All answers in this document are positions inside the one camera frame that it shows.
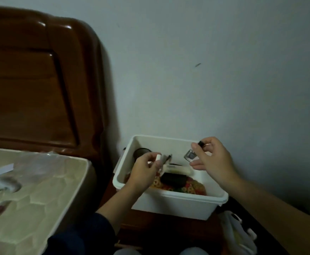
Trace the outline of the person's left hand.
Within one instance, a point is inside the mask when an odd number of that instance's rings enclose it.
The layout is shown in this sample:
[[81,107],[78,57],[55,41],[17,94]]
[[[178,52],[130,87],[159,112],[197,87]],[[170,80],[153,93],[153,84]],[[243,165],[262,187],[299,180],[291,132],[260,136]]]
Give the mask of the person's left hand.
[[157,175],[157,172],[161,167],[156,165],[156,162],[153,161],[142,161],[142,156],[139,157],[132,168],[130,177],[126,183],[126,186],[132,188],[136,193],[142,194],[145,191],[141,189],[141,184],[145,184],[146,187],[148,184],[152,184],[153,178]]

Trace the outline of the black pouch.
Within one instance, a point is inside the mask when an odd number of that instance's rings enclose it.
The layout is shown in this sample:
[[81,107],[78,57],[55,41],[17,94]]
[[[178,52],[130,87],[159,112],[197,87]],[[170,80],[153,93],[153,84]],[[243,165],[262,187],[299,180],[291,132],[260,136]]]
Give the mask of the black pouch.
[[183,188],[186,185],[188,176],[174,173],[164,173],[160,176],[162,184],[173,188]]

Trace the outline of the brown wooden nightstand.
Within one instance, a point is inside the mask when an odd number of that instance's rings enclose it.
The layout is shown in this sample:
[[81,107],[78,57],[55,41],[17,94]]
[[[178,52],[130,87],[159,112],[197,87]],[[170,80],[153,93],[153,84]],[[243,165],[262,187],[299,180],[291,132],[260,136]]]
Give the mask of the brown wooden nightstand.
[[145,255],[179,254],[199,247],[210,255],[227,255],[218,216],[208,220],[130,210],[123,219],[114,249],[132,248]]

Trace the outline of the white plastic storage bin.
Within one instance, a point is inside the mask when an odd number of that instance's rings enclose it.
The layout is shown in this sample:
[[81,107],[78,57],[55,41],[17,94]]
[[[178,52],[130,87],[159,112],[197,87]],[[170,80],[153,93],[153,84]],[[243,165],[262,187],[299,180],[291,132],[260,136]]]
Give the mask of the white plastic storage bin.
[[[136,149],[147,148],[163,155],[171,154],[172,163],[188,167],[189,162],[183,156],[190,150],[192,142],[193,140],[134,135],[115,167],[113,186],[116,191],[124,187],[125,177],[135,163],[133,154]],[[191,177],[204,185],[207,195],[149,188],[138,198],[132,209],[183,218],[207,220],[218,206],[222,206],[228,202],[229,194],[205,171],[193,170]]]

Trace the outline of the clear plastic bag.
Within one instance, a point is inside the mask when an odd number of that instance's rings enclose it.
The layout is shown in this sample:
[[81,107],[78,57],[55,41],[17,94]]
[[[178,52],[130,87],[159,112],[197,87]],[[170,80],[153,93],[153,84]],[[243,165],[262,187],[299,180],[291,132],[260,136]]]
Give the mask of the clear plastic bag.
[[35,184],[48,178],[63,175],[68,158],[55,152],[22,152],[14,161],[13,179],[20,184]]

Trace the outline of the white plastic bag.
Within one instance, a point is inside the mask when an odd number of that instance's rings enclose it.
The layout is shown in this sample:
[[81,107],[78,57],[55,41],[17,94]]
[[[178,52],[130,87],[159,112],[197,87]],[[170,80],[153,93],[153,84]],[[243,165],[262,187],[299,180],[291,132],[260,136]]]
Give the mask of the white plastic bag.
[[232,211],[218,214],[229,255],[257,255],[256,233]]

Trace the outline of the person's right forearm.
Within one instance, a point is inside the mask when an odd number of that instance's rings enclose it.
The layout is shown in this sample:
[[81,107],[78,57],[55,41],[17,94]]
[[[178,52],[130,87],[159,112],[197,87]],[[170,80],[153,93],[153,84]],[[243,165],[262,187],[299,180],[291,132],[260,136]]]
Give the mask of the person's right forearm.
[[243,180],[227,175],[216,181],[289,253],[310,255],[310,215]]

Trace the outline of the floral fabric pouch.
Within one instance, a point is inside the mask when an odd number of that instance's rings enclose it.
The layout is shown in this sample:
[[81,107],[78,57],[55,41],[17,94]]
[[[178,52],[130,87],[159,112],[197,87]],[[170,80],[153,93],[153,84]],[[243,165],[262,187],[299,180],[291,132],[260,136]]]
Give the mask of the floral fabric pouch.
[[161,183],[160,181],[160,175],[157,174],[154,178],[153,178],[153,182],[152,184],[148,184],[146,188],[145,184],[141,184],[141,189],[143,191],[145,191],[148,188],[153,188],[153,189],[158,189],[158,190],[163,190],[163,191],[170,191],[170,192],[178,192],[178,193],[186,193],[186,194],[196,194],[196,195],[202,195],[202,196],[206,196],[207,195],[207,191],[205,186],[198,182],[197,180],[194,180],[191,177],[188,177],[188,180],[186,182],[185,187],[183,188],[173,188],[173,187],[169,187],[167,185],[164,185]]

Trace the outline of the person's left forearm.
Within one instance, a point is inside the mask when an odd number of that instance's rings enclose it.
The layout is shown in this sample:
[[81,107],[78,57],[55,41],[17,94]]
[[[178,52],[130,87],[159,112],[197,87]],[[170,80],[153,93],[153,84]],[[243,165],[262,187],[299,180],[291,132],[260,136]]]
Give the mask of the person's left forearm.
[[121,190],[116,192],[96,211],[97,214],[102,215],[108,220],[115,235],[118,234],[126,214],[146,189],[146,185],[130,179]]

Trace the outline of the brown wooden headboard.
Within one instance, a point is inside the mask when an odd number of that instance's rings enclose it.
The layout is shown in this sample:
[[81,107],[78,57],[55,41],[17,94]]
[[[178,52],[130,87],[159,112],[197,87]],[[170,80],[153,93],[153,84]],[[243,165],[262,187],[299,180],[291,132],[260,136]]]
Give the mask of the brown wooden headboard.
[[101,161],[103,86],[87,23],[0,6],[0,148]]

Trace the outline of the small printed packet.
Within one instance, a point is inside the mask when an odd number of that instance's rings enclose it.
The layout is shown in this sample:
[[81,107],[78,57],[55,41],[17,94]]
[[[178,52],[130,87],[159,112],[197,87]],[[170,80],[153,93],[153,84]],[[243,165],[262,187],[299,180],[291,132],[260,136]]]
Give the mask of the small printed packet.
[[21,184],[10,177],[0,176],[0,191],[17,192],[21,189]]

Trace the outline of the person's right hand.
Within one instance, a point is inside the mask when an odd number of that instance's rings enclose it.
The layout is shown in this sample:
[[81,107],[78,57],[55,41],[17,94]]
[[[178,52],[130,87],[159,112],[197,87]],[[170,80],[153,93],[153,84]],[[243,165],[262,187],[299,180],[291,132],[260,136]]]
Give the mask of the person's right hand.
[[191,148],[192,150],[203,149],[208,155],[208,162],[206,164],[190,163],[190,166],[194,170],[206,171],[222,188],[239,180],[240,176],[235,170],[232,157],[222,142],[216,137],[206,137],[202,141],[205,144],[203,148],[195,142],[191,143]]

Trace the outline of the cream oblong case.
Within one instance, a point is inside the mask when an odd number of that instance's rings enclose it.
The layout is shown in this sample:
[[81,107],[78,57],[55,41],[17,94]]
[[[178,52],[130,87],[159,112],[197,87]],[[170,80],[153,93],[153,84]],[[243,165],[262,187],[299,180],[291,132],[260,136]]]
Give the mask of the cream oblong case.
[[193,169],[191,167],[172,165],[172,164],[163,165],[160,176],[163,176],[165,173],[185,175],[185,176],[194,175]]

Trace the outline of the black round jar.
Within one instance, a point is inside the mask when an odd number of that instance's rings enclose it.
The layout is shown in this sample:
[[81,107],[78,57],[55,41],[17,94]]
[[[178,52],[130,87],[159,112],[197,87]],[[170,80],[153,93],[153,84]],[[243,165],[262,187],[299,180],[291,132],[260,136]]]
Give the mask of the black round jar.
[[152,151],[147,148],[138,148],[133,153],[133,159],[136,161],[139,157],[143,156],[146,153],[151,153]]

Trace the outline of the small glass bottle black cap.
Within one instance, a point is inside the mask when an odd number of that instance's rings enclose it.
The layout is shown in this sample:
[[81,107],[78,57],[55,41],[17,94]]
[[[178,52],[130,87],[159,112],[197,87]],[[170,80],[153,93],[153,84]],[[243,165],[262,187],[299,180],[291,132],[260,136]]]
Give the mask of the small glass bottle black cap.
[[[203,148],[204,145],[205,145],[203,141],[199,141],[197,144],[198,144],[201,148]],[[192,149],[188,150],[187,153],[184,155],[184,159],[185,159],[186,161],[188,161],[188,162],[193,161],[196,157],[197,157],[197,155],[195,154],[195,152],[194,152]]]

